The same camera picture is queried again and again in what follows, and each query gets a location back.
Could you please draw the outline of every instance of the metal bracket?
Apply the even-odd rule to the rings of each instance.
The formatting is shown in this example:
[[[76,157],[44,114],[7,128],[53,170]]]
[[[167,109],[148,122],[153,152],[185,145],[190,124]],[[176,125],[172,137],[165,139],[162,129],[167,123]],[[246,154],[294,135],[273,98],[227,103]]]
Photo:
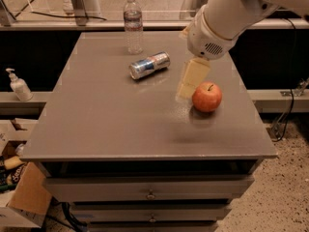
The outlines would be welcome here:
[[[76,24],[78,26],[85,26],[88,21],[88,17],[86,14],[84,1],[83,0],[71,0],[71,3],[73,5],[74,13],[76,16],[76,19],[75,19]]]
[[[11,26],[14,18],[11,16],[6,4],[0,0],[0,24],[3,26]]]

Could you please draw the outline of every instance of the drawer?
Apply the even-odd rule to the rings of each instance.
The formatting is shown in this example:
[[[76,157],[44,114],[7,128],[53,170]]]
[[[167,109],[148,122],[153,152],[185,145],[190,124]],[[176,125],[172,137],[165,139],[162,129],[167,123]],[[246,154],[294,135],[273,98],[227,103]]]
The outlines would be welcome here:
[[[209,204],[197,200],[188,202],[107,202],[107,204],[72,205],[71,213],[86,222],[163,222],[163,221],[216,221],[230,212],[226,204]]]
[[[50,178],[45,188],[61,202],[233,199],[254,182],[249,176]]]
[[[90,232],[213,232],[218,227],[216,222],[106,222],[90,223]]]

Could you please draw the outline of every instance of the pump bottle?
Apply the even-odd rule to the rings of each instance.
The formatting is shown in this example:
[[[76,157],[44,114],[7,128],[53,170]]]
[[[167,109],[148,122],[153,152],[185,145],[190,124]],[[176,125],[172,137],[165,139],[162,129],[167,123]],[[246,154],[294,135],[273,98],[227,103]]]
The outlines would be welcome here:
[[[27,83],[13,73],[14,69],[7,68],[6,71],[9,73],[9,78],[11,79],[10,86],[17,97],[23,102],[29,101],[33,97],[33,94],[28,88]]]

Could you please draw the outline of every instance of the gray tabletop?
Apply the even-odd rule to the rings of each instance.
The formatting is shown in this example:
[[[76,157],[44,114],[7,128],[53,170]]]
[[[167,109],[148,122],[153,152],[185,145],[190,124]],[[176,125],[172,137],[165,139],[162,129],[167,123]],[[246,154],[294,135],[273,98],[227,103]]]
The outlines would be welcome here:
[[[276,156],[229,54],[206,80],[222,104],[199,113],[177,99],[192,55],[179,32],[144,32],[145,50],[126,53],[124,32],[83,33],[25,148],[24,160],[242,160]],[[128,65],[166,51],[171,66],[140,81]]]

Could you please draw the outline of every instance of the aluminum can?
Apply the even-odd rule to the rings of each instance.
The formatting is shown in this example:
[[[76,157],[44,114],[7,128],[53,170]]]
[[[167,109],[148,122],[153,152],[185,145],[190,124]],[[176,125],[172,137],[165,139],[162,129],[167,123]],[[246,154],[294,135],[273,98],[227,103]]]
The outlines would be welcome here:
[[[165,52],[159,52],[153,56],[147,57],[146,59],[139,60],[129,65],[129,71],[131,77],[137,80],[143,76],[155,72],[163,68],[168,68],[170,66],[170,57]]]

